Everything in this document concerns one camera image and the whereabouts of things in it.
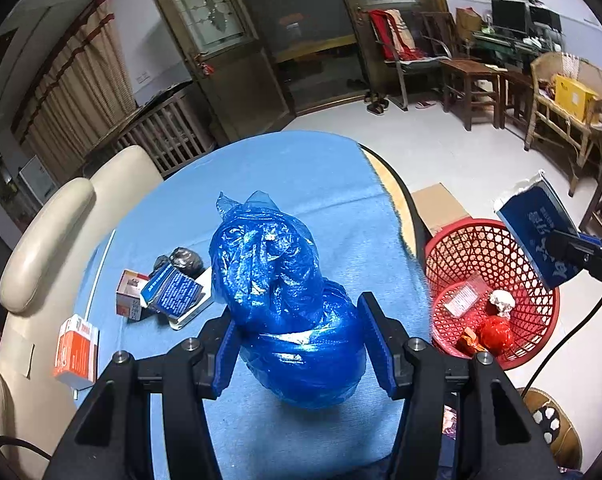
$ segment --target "medicine box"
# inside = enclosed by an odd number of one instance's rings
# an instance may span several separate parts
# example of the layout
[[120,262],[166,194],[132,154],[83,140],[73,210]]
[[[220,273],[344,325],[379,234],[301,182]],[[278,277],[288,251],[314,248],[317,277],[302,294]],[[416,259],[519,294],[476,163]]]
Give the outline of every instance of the medicine box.
[[141,291],[149,277],[125,269],[116,288],[116,313],[134,321],[141,319]]
[[61,325],[56,344],[53,375],[75,390],[97,379],[98,328],[78,314]]

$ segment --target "black cable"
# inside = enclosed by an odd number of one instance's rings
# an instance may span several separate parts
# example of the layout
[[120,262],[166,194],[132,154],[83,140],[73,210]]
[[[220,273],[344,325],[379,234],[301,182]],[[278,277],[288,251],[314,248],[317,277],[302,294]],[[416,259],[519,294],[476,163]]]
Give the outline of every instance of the black cable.
[[585,324],[594,317],[594,314],[596,314],[598,312],[598,310],[602,307],[602,296],[601,299],[598,300],[598,302],[596,303],[596,305],[594,306],[594,308],[592,309],[592,311],[583,318],[583,321],[581,321],[577,326],[574,327],[574,329],[572,329],[572,331],[565,336],[563,339],[561,339],[561,342],[556,345],[552,351],[547,355],[547,357],[543,360],[543,362],[541,363],[541,365],[536,369],[536,371],[534,372],[534,374],[532,375],[532,378],[529,380],[529,382],[527,383],[527,386],[523,389],[523,392],[521,393],[521,397],[525,398],[525,396],[527,395],[527,391],[530,389],[530,386],[532,386],[532,383],[534,382],[534,380],[538,377],[538,375],[541,373],[541,370],[543,370],[543,368],[545,368],[545,365],[548,363],[548,361],[554,356],[554,354],[556,354],[556,352],[559,351],[559,349],[565,344],[567,343],[567,341],[575,334],[577,333],[579,330],[581,330]]
[[16,438],[14,436],[0,435],[0,447],[2,446],[24,447],[26,449],[29,449],[30,451],[34,451],[43,458],[52,460],[52,457],[49,456],[45,451],[43,451],[39,447],[36,447],[34,444],[28,442],[27,440],[21,440],[20,438]]

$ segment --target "blue box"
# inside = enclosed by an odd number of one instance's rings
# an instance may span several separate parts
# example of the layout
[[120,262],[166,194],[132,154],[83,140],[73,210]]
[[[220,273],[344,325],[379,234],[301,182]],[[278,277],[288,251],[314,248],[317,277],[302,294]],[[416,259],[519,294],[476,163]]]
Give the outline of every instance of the blue box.
[[578,274],[578,267],[553,258],[545,249],[551,231],[579,234],[543,171],[499,197],[494,212],[523,249],[545,288],[552,290]]
[[194,305],[203,287],[172,264],[161,267],[141,291],[142,303],[172,319]]

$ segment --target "red cloth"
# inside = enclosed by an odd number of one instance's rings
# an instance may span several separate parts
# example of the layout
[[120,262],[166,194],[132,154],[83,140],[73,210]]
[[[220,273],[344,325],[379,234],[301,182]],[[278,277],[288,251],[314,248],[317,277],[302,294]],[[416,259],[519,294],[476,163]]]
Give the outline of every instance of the red cloth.
[[421,52],[418,48],[410,48],[401,39],[401,35],[399,34],[399,28],[394,21],[394,18],[388,12],[385,12],[381,9],[373,9],[369,10],[368,14],[372,19],[372,25],[376,29],[376,33],[379,37],[379,40],[383,42],[383,55],[385,59],[388,61],[394,61],[394,55],[392,54],[392,50],[387,45],[394,46],[394,40],[392,39],[392,33],[390,31],[390,27],[395,32],[396,37],[401,43],[401,51],[397,50],[397,54],[399,59],[402,61],[411,61],[415,59],[421,59],[425,57],[423,52]]

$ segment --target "metal screw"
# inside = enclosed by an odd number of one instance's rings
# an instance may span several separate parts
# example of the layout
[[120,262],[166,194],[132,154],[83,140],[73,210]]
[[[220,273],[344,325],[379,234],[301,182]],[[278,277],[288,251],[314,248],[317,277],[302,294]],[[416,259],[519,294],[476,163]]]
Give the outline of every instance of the metal screw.
[[181,348],[188,352],[193,352],[201,346],[201,342],[196,337],[188,337],[181,343]]
[[420,352],[425,348],[426,343],[420,337],[411,337],[408,339],[408,346],[415,352]]
[[482,365],[491,365],[494,362],[494,357],[489,352],[479,352],[476,354],[476,360]]
[[125,350],[117,350],[112,354],[112,360],[117,365],[122,365],[123,363],[127,363],[130,359],[130,354]]

